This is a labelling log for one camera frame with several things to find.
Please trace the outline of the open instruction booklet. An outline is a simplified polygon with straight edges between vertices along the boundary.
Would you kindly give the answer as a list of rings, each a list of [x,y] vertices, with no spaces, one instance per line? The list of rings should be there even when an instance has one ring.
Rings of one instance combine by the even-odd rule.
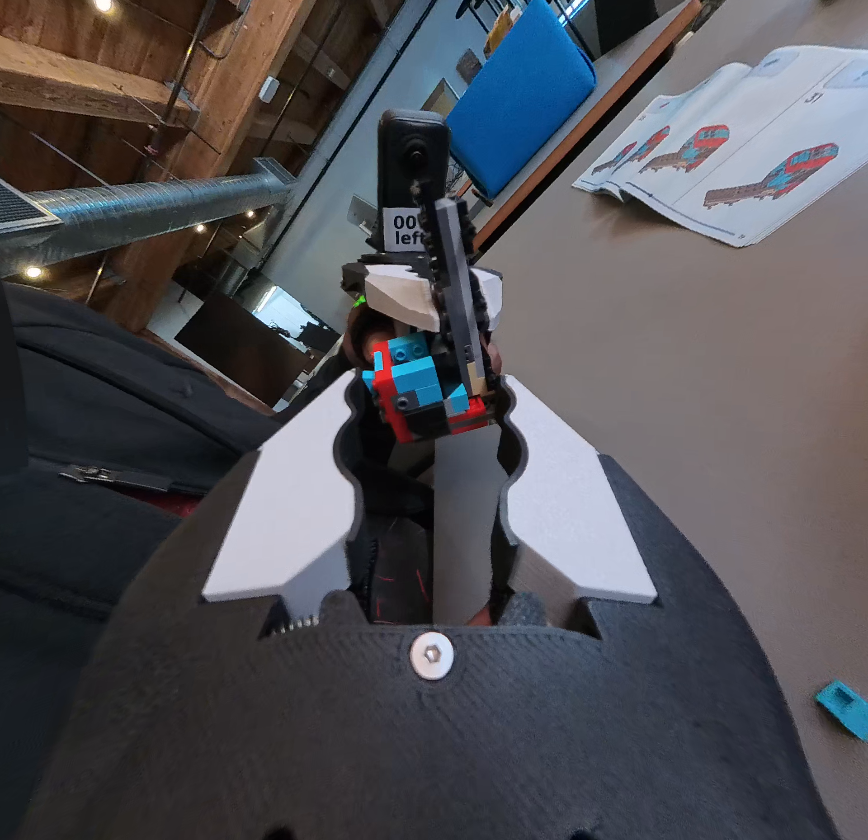
[[[572,185],[743,248],[866,162],[866,50],[797,45],[658,96]]]

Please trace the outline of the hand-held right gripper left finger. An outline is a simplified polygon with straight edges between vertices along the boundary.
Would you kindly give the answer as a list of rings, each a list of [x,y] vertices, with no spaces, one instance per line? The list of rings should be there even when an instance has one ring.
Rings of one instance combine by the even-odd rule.
[[[336,444],[354,416],[345,372],[262,444],[202,588],[208,603],[274,596],[291,620],[316,618],[351,585],[346,542],[360,524],[358,483]]]

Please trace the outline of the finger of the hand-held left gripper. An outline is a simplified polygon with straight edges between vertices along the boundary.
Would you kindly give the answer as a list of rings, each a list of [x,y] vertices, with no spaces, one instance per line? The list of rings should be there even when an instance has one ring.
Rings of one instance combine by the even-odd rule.
[[[499,324],[503,309],[503,275],[495,270],[472,267],[472,276],[479,286],[485,303],[486,330],[494,330]]]
[[[364,296],[370,307],[417,330],[440,331],[440,314],[430,282],[409,266],[370,264],[365,267]]]

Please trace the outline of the person's left hand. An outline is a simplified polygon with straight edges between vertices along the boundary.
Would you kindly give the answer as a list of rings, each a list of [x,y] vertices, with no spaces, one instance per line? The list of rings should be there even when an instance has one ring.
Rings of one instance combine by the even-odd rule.
[[[357,368],[373,368],[373,344],[390,338],[388,319],[371,309],[368,303],[354,305],[347,318],[342,349]]]

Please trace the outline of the wood-edged white table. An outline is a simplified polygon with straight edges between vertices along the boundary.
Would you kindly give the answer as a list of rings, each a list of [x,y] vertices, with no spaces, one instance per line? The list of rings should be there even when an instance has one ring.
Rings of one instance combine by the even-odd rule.
[[[476,251],[484,252],[562,174],[590,142],[666,65],[689,31],[701,0],[684,0],[595,63],[598,83],[505,188],[475,218]]]

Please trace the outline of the grey vent grille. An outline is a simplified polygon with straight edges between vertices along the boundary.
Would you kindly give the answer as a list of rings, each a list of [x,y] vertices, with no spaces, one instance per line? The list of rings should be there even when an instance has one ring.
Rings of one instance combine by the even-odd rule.
[[[62,225],[62,220],[1,180],[1,237],[21,238],[42,234]]]

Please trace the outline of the silver ventilation duct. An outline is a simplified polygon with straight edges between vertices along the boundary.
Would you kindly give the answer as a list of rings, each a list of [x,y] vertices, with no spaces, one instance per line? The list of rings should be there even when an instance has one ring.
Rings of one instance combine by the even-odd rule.
[[[250,174],[210,179],[24,193],[62,225],[42,234],[1,237],[1,276],[285,203],[296,178],[274,159],[255,159],[253,167]]]

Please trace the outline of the grey desk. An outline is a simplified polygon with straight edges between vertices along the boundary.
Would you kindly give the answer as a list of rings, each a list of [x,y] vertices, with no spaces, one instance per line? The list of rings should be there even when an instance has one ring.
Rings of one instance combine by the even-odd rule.
[[[482,258],[506,371],[724,582],[843,838],[866,838],[866,744],[813,695],[866,697],[866,172],[744,249],[571,184],[657,95],[780,46],[866,47],[866,22],[867,0],[727,0]]]

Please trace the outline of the blue padded panel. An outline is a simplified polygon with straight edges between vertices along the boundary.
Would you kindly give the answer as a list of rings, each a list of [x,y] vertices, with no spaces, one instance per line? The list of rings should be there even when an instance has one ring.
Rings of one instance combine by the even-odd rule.
[[[532,0],[450,111],[450,151],[493,199],[597,85],[545,0]]]

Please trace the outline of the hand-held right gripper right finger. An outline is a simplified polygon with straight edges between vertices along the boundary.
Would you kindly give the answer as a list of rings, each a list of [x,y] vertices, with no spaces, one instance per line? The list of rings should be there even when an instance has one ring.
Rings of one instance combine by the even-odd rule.
[[[520,593],[556,628],[587,599],[652,605],[655,584],[594,446],[510,375],[495,417],[506,479],[491,533],[493,615]]]

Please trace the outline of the toy brick truck model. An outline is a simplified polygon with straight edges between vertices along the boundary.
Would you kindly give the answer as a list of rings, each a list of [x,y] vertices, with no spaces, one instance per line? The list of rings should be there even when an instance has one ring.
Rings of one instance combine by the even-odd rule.
[[[390,318],[396,335],[373,347],[363,380],[400,443],[436,440],[496,425],[500,374],[487,345],[485,303],[472,276],[474,228],[461,198],[422,204],[428,263],[407,265],[431,284],[440,331]]]

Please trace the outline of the small teal brick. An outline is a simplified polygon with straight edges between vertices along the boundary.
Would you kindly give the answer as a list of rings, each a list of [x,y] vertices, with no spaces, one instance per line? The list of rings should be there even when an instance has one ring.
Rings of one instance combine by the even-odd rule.
[[[867,742],[867,701],[840,680],[834,680],[814,696],[852,737]]]

